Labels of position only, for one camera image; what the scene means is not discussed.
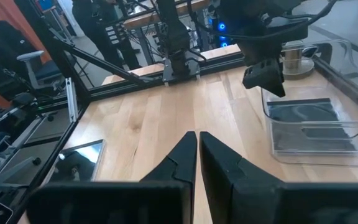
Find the metal bracket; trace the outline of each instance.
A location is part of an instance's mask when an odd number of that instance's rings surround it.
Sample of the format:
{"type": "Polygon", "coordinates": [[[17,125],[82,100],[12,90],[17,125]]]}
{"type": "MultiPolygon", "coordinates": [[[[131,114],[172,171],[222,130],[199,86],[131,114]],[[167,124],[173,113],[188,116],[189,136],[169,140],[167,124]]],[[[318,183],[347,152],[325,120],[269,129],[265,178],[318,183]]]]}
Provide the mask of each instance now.
{"type": "Polygon", "coordinates": [[[75,93],[75,86],[71,78],[66,78],[66,93],[68,104],[68,117],[71,123],[78,119],[78,105],[75,93]]]}

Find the wooden table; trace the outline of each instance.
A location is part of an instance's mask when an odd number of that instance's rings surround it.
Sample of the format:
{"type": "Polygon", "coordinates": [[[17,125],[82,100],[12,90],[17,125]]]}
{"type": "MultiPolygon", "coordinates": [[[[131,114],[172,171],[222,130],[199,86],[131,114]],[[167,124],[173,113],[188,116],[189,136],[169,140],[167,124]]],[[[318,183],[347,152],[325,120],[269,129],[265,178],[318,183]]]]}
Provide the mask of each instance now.
{"type": "MultiPolygon", "coordinates": [[[[145,6],[149,7],[149,8],[153,8],[153,5],[151,4],[150,0],[145,1],[145,2],[141,2],[142,4],[144,4],[145,6]]],[[[191,1],[191,6],[193,11],[198,11],[200,9],[204,9],[206,7],[208,7],[209,5],[209,0],[192,0],[191,1]]],[[[135,7],[135,13],[139,13],[139,12],[143,12],[145,11],[144,8],[140,7],[140,6],[136,6],[135,7]]],[[[184,14],[187,14],[187,3],[182,3],[177,5],[177,12],[178,12],[178,16],[182,16],[184,14]]],[[[160,22],[160,18],[158,17],[158,15],[156,13],[149,13],[143,16],[139,16],[133,19],[128,19],[124,22],[124,26],[126,29],[136,29],[142,26],[147,26],[148,24],[154,24],[154,23],[158,23],[160,22]]]]}
{"type": "MultiPolygon", "coordinates": [[[[234,45],[204,55],[238,50],[234,45]]],[[[137,70],[155,72],[159,67],[137,70]]],[[[265,132],[260,88],[242,86],[244,67],[201,77],[170,87],[92,102],[65,148],[99,139],[106,140],[98,181],[138,181],[170,152],[189,130],[209,131],[263,170],[285,181],[358,182],[358,167],[283,164],[270,154],[265,132]]],[[[108,77],[105,83],[112,82],[108,77]]],[[[329,84],[315,72],[286,86],[329,84]]],[[[358,107],[345,99],[353,113],[358,107]]],[[[212,223],[197,162],[194,223],[212,223]]]]}

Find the person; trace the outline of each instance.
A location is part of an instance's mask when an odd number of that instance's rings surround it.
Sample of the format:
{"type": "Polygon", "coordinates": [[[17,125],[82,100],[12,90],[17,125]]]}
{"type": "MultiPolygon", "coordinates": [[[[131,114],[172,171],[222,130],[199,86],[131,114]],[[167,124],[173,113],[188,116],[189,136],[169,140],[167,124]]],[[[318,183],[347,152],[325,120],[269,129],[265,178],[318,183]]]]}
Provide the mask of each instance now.
{"type": "Polygon", "coordinates": [[[72,13],[78,25],[99,49],[105,61],[110,62],[119,68],[122,66],[121,58],[117,49],[124,57],[125,63],[130,70],[140,68],[134,49],[128,38],[121,40],[118,44],[112,44],[109,40],[105,27],[99,22],[114,21],[117,19],[113,4],[115,0],[73,0],[72,13]]]}

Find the blue light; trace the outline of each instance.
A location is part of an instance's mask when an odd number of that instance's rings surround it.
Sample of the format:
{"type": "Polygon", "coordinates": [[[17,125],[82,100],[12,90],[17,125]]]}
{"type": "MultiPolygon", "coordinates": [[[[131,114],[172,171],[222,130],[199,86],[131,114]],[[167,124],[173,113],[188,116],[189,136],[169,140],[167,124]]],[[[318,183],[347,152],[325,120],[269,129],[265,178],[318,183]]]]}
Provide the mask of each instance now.
{"type": "Polygon", "coordinates": [[[219,30],[219,31],[224,31],[225,29],[226,29],[226,25],[224,25],[223,22],[220,22],[220,23],[218,24],[218,30],[219,30]]]}

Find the clear plastic container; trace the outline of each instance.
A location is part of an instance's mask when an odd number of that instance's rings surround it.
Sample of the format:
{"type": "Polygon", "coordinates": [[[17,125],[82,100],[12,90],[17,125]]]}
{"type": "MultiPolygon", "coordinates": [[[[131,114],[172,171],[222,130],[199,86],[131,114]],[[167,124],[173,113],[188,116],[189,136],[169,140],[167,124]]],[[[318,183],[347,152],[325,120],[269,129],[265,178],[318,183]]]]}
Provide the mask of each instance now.
{"type": "Polygon", "coordinates": [[[262,90],[272,154],[284,163],[358,166],[358,69],[351,44],[298,43],[283,51],[310,48],[318,49],[313,59],[290,65],[313,61],[314,71],[285,80],[285,97],[262,90]]]}

